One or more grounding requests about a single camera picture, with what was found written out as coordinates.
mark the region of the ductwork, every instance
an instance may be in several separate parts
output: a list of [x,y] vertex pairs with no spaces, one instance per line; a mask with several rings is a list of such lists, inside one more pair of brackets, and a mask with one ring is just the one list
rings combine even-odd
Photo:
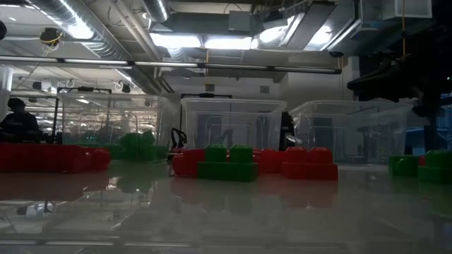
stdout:
[[144,9],[154,23],[161,23],[170,17],[170,7],[166,0],[143,0]]
[[[131,55],[121,46],[104,24],[81,0],[26,0],[42,14],[53,20],[74,39],[91,39],[96,43],[82,43],[101,59],[131,60]],[[145,93],[158,95],[161,88],[138,67],[118,69],[129,82]]]
[[185,54],[185,51],[182,48],[168,49],[168,53],[173,61],[189,61],[189,57]]

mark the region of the red building block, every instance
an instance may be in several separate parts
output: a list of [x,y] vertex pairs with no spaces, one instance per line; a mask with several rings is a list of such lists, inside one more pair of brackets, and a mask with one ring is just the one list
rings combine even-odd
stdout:
[[308,162],[308,151],[303,147],[288,147],[284,152],[284,162]]
[[264,149],[258,162],[259,173],[280,173],[283,153],[273,149]]
[[91,150],[77,145],[2,144],[0,154],[0,171],[80,173],[105,170],[109,163],[109,154],[93,158]]
[[425,166],[425,156],[419,156],[419,161],[417,162],[419,166]]
[[333,153],[325,147],[313,147],[309,151],[308,161],[315,164],[332,164]]
[[197,177],[198,162],[204,161],[204,149],[185,150],[172,158],[172,168],[177,176]]
[[323,147],[315,147],[304,162],[293,162],[294,152],[285,151],[286,160],[281,164],[281,174],[289,179],[338,180],[338,165],[332,164],[332,153]]

